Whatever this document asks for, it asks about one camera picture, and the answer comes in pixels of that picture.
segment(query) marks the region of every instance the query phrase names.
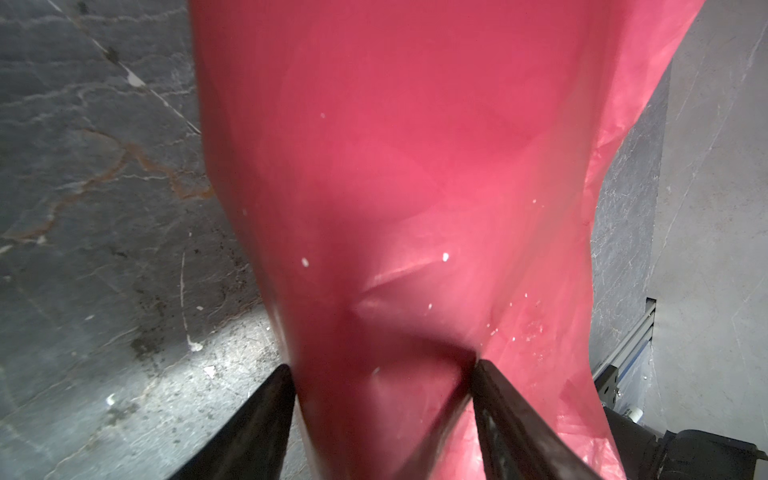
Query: pink plastic sheet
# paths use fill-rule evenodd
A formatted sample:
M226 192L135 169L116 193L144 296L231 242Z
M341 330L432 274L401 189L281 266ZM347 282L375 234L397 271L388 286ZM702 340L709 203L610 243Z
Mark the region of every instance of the pink plastic sheet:
M208 174L317 478L484 478L477 356L624 477L588 366L589 240L701 3L190 1Z

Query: red bag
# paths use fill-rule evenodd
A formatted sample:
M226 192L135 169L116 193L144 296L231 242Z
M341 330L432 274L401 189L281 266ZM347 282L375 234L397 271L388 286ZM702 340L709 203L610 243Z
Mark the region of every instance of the red bag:
M701 3L190 2L208 174L317 478L483 478L475 356L624 477L588 366L589 240Z

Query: gray marble surface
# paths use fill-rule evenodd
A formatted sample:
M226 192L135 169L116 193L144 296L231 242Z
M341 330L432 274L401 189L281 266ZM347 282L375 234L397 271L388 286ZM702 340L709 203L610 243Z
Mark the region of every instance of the gray marble surface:
M0 0L3 480L163 478L279 363L192 65L183 0ZM593 362L644 305L659 95L601 194Z

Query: red plastic bag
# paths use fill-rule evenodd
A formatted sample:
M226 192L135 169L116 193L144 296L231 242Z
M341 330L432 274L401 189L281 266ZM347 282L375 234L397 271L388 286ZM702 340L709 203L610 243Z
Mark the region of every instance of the red plastic bag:
M208 174L320 478L483 478L493 361L604 478L590 234L701 0L193 0Z

